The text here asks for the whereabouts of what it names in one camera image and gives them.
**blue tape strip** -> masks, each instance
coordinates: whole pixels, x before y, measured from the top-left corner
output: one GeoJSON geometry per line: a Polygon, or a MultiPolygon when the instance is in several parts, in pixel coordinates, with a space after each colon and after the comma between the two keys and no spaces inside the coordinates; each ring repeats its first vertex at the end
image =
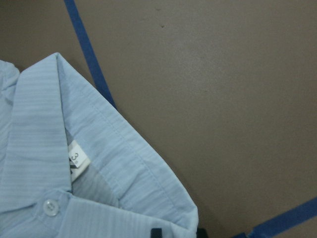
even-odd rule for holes
{"type": "Polygon", "coordinates": [[[99,66],[98,60],[94,53],[93,47],[88,38],[87,32],[85,30],[84,24],[79,16],[76,4],[74,0],[64,0],[69,17],[73,23],[77,38],[79,40],[81,49],[84,53],[90,74],[93,77],[95,86],[101,95],[104,96],[114,107],[114,100],[111,96],[107,83],[105,81],[103,72],[99,66]]]}
{"type": "Polygon", "coordinates": [[[270,238],[317,216],[317,197],[253,228],[247,236],[233,238],[270,238]]]}

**cardboard surface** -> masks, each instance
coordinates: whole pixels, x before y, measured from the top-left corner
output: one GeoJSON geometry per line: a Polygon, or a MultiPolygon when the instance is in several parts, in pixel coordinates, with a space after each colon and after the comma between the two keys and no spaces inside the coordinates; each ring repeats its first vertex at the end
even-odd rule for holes
{"type": "MultiPolygon", "coordinates": [[[[119,111],[227,238],[317,196],[317,1],[76,1],[119,111]]],[[[0,59],[60,52],[63,1],[1,1],[0,59]]],[[[314,238],[317,219],[279,238],[314,238]]]]}

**white label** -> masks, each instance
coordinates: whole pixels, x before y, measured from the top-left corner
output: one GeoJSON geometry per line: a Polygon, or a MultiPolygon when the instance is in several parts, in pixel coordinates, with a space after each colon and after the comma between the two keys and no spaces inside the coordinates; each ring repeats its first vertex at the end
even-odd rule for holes
{"type": "Polygon", "coordinates": [[[70,163],[71,181],[75,181],[82,174],[82,172],[91,163],[90,159],[82,148],[78,145],[76,140],[73,140],[68,146],[68,157],[70,163]]]}

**shirt button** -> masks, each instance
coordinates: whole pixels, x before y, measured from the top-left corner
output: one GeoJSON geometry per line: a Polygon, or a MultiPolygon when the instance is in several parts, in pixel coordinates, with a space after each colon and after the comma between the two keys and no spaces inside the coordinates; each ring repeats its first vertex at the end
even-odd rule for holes
{"type": "Polygon", "coordinates": [[[46,215],[53,217],[57,215],[59,211],[59,205],[55,200],[48,199],[43,204],[43,210],[46,215]]]}

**striped fabric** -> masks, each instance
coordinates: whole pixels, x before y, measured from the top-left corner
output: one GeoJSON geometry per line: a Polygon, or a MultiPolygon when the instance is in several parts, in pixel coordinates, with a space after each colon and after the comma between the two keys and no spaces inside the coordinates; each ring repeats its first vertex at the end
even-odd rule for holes
{"type": "Polygon", "coordinates": [[[154,149],[55,53],[0,61],[1,238],[194,238],[197,207],[154,149]],[[67,145],[91,160],[72,184],[67,145]],[[58,213],[43,204],[53,199],[58,213]]]}

